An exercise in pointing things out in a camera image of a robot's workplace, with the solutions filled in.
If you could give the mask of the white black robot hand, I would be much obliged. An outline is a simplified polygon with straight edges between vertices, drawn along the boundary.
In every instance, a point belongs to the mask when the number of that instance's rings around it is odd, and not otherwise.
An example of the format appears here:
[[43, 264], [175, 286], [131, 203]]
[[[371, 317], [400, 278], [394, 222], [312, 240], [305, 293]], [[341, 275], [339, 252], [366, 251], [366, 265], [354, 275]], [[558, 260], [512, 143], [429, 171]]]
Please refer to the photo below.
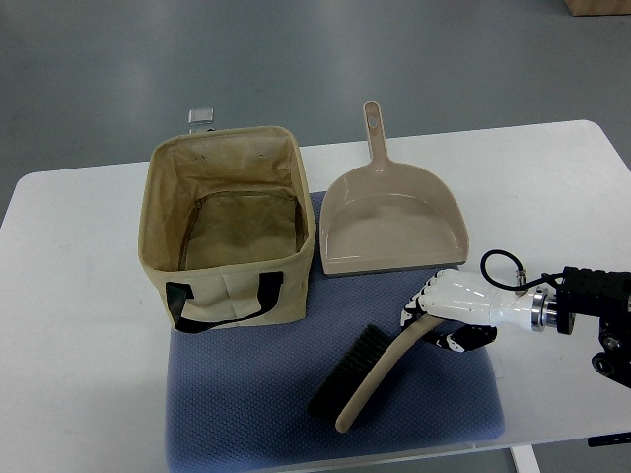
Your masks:
[[459, 322], [461, 326], [452, 333], [429, 331], [423, 339], [442, 349], [463, 353], [492, 343], [502, 324], [532, 331], [536, 320], [533, 307], [533, 291], [518, 296], [492, 285], [479, 274], [445, 269], [431, 277], [403, 307], [400, 327], [406, 330], [429, 316]]

